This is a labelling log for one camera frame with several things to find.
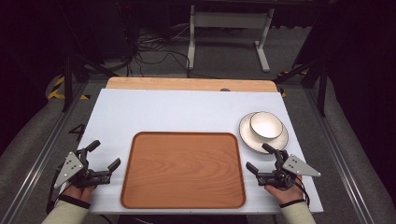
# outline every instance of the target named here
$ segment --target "white table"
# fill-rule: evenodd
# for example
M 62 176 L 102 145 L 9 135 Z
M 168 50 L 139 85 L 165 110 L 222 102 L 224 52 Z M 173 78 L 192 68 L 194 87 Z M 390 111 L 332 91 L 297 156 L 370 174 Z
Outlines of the white table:
M 120 167 L 109 185 L 99 186 L 92 197 L 94 214 L 275 214 L 280 209 L 276 199 L 257 185 L 255 176 L 245 168 L 247 161 L 261 172 L 275 169 L 273 155 L 259 154 L 243 142 L 239 121 L 254 111 L 277 115 L 289 131 L 285 149 L 304 161 L 283 100 L 278 92 L 241 91 L 148 91 L 103 89 L 78 148 L 93 140 L 101 141 L 88 156 L 90 168 L 105 170 L 116 158 Z M 247 195 L 239 209 L 125 209 L 120 193 L 132 139 L 139 132 L 222 132 L 233 133 L 238 140 Z M 304 177 L 311 198 L 311 212 L 323 212 L 311 177 Z

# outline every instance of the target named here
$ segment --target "brown tray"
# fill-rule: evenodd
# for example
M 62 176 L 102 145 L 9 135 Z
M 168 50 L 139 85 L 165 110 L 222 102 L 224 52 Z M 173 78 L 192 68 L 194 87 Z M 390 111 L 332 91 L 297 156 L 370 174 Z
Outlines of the brown tray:
M 246 201 L 231 133 L 138 133 L 121 194 L 125 208 L 239 208 Z

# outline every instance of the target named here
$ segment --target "dark background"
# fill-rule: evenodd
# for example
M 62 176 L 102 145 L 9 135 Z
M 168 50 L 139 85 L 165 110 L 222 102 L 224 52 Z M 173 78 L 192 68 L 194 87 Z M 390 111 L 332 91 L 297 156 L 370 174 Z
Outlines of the dark background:
M 64 6 L 66 18 L 78 18 L 70 19 L 71 27 L 68 28 L 75 35 L 71 41 L 75 50 L 99 63 L 104 58 L 129 55 L 130 50 L 122 51 L 126 44 L 121 26 L 124 18 L 114 5 L 106 6 L 114 3 L 90 4 L 94 3 L 88 1 L 79 5 L 74 2 Z M 53 21 L 46 20 L 42 6 L 21 0 L 1 2 L 1 153 L 26 122 L 47 103 L 45 90 L 49 82 L 62 72 L 64 46 L 59 42 Z M 369 0 L 346 0 L 341 2 L 341 6 L 336 13 L 312 10 L 304 16 L 294 9 L 276 10 L 273 25 L 306 27 L 317 24 L 296 63 L 306 63 L 326 55 L 337 100 L 394 201 L 396 184 L 392 170 L 396 119 L 393 116 L 396 105 L 392 66 L 396 62 L 393 13 L 396 8 L 385 1 Z M 178 13 L 189 12 L 185 8 L 136 7 L 133 16 L 167 36 L 174 24 L 188 22 L 188 13 Z M 100 11 L 111 23 L 88 22 L 89 17 L 95 17 Z M 138 24 L 130 25 L 135 29 Z

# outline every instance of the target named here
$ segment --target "human arm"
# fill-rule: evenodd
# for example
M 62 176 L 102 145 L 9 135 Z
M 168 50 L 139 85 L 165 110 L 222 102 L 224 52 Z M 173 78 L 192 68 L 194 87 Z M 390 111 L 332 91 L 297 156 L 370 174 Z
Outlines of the human arm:
M 54 209 L 49 213 L 43 224 L 63 223 L 77 224 L 82 223 L 90 208 L 90 200 L 94 186 L 85 189 L 78 189 L 71 185 L 66 187 L 64 193 L 59 196 Z
M 298 175 L 296 182 L 302 184 L 300 180 L 302 177 Z M 303 192 L 296 185 L 287 190 L 276 189 L 271 185 L 266 185 L 264 188 L 277 198 L 282 214 L 289 224 L 316 223 L 304 200 Z

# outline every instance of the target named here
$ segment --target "white metal stand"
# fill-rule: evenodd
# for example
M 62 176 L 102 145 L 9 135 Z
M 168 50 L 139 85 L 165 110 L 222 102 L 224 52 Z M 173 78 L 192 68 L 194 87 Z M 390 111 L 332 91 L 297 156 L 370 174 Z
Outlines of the white metal stand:
M 264 54 L 262 47 L 267 37 L 273 18 L 274 10 L 269 9 L 268 13 L 219 13 L 219 12 L 195 12 L 194 6 L 191 6 L 190 15 L 190 44 L 188 64 L 191 70 L 194 67 L 195 55 L 195 27 L 224 27 L 224 28 L 247 28 L 262 29 L 262 39 L 255 41 L 257 54 L 262 65 L 262 71 L 269 72 L 270 67 Z

